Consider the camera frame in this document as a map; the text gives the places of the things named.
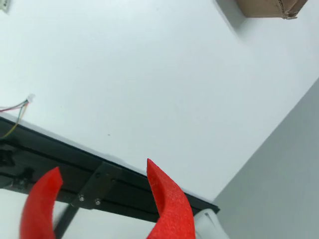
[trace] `electrical wire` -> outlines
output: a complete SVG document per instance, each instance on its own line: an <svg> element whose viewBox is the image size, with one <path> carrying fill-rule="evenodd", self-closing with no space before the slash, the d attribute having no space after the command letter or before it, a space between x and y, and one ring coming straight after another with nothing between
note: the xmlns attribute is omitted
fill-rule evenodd
<svg viewBox="0 0 319 239"><path fill-rule="evenodd" d="M0 112L5 112L5 111L10 111L10 110L16 110L16 109L20 109L23 106L25 106L25 104L28 103L28 100L25 100L23 102L21 102L20 104L17 104L15 106L11 106L11 107L1 107Z"/></svg>
<svg viewBox="0 0 319 239"><path fill-rule="evenodd" d="M29 102L26 101L26 103L20 108L18 119L17 119L15 125L4 136L0 137L0 140L5 139L6 137L8 137L15 130L15 128L20 123L20 121L21 121L21 119L22 119L22 117L23 117L23 115L24 115L24 113L26 111L26 108L27 108L28 104L29 104Z"/></svg>

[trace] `gray wall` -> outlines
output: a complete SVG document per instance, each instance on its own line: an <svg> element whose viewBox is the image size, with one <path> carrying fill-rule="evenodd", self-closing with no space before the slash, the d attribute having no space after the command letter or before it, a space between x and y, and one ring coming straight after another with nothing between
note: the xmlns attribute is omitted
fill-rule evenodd
<svg viewBox="0 0 319 239"><path fill-rule="evenodd" d="M319 238L319 81L215 203L231 239Z"/></svg>

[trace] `white object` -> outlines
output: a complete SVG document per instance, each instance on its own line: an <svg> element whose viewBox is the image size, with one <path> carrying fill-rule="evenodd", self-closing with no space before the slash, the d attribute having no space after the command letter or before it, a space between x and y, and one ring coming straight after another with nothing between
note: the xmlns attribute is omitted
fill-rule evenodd
<svg viewBox="0 0 319 239"><path fill-rule="evenodd" d="M196 239L229 239L213 210L200 211L194 220Z"/></svg>

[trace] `cardboard box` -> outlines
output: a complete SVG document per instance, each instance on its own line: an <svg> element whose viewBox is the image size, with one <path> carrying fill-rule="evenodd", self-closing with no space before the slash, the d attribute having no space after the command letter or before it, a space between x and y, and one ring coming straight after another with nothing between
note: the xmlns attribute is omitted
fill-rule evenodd
<svg viewBox="0 0 319 239"><path fill-rule="evenodd" d="M236 0L246 17L296 18L307 0Z"/></svg>

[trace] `red wire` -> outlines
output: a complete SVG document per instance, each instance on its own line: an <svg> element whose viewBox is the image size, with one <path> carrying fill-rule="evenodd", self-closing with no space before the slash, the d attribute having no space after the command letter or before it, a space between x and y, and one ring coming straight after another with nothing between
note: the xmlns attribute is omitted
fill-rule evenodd
<svg viewBox="0 0 319 239"><path fill-rule="evenodd" d="M21 109L22 107L26 106L28 103L26 103L25 105L19 106L19 107L15 107L12 109L8 109L8 110L0 110L0 113L2 112L6 112L6 111L13 111L13 110L17 110L17 109Z"/></svg>

